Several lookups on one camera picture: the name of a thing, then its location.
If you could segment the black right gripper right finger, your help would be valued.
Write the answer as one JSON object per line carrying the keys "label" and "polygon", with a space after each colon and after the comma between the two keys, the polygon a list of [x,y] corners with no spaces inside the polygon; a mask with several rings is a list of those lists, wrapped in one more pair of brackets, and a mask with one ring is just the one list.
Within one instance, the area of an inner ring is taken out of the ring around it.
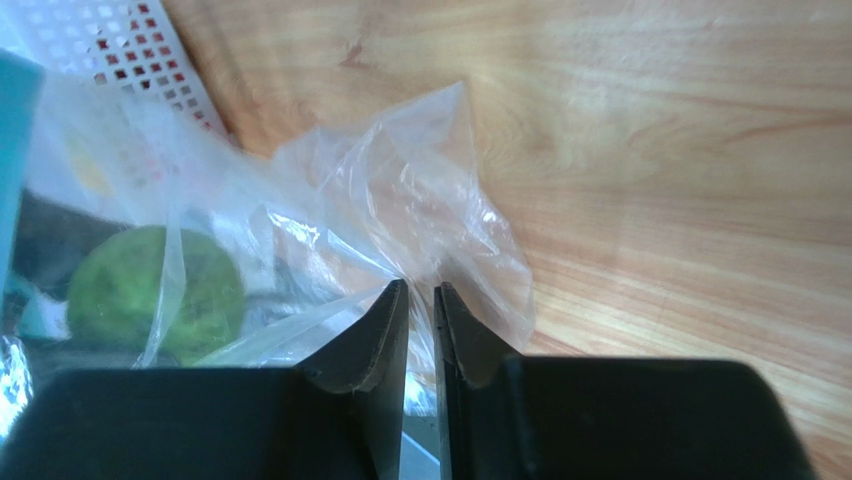
{"label": "black right gripper right finger", "polygon": [[526,356],[435,297],[445,479],[812,479],[780,401],[718,359]]}

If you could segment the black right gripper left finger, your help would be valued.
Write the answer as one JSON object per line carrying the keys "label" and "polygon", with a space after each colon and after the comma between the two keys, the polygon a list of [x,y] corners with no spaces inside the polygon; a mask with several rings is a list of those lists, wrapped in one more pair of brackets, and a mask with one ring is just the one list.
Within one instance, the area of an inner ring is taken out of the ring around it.
{"label": "black right gripper left finger", "polygon": [[288,368],[71,370],[19,417],[5,479],[395,479],[409,291]]}

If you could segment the clear zip top bag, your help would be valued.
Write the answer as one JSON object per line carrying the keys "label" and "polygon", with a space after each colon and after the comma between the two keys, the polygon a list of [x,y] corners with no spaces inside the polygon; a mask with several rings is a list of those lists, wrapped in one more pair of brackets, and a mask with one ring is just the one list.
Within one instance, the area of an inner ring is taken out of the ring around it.
{"label": "clear zip top bag", "polygon": [[[478,185],[460,85],[351,128],[311,131],[268,161],[227,145],[227,189],[210,198],[166,190],[68,203],[26,186],[44,115],[47,72],[1,55],[2,160],[9,244],[1,296],[1,449],[24,410],[71,370],[288,368],[348,329],[395,280],[409,291],[403,419],[435,409],[429,288],[450,281],[512,344],[532,327],[532,278],[505,218]],[[144,226],[209,236],[246,289],[238,338],[191,365],[164,353],[72,340],[68,287],[111,236]]]}

